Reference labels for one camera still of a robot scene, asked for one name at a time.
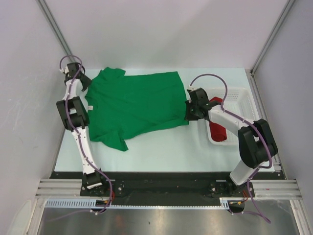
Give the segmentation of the green t shirt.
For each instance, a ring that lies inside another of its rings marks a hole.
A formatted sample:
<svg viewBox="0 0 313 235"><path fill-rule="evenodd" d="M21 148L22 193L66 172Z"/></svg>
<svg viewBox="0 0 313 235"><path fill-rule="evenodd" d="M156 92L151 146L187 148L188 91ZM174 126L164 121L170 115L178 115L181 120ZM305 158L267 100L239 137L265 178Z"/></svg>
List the green t shirt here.
<svg viewBox="0 0 313 235"><path fill-rule="evenodd" d="M176 71L127 75L106 67L92 80L85 96L89 137L120 151L136 136L188 125L183 82Z"/></svg>

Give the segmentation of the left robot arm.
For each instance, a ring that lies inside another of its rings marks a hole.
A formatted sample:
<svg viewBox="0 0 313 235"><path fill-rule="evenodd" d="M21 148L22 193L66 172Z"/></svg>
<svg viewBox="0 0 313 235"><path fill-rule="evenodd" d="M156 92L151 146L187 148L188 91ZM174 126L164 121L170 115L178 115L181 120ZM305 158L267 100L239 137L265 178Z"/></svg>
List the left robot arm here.
<svg viewBox="0 0 313 235"><path fill-rule="evenodd" d="M82 161L83 176L81 196L102 196L110 189L109 182L94 162L89 139L89 116L80 95L87 90L91 79L85 75L81 63L69 63L60 69L65 75L66 92L62 100L56 102L64 128L71 132L77 144Z"/></svg>

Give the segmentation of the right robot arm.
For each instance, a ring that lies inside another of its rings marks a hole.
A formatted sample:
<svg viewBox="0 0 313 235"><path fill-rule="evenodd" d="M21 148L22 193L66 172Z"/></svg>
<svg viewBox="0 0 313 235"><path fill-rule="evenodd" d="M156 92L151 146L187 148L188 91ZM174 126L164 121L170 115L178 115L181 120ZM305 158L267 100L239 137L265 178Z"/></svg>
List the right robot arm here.
<svg viewBox="0 0 313 235"><path fill-rule="evenodd" d="M260 169L272 167L272 157L278 153L278 148L270 126L264 119L248 120L227 110L223 102L209 101L202 88L188 89L187 92L186 120L210 121L238 138L241 159L229 175L231 181L225 184L225 190L230 196L238 196L243 191L243 184L251 180Z"/></svg>

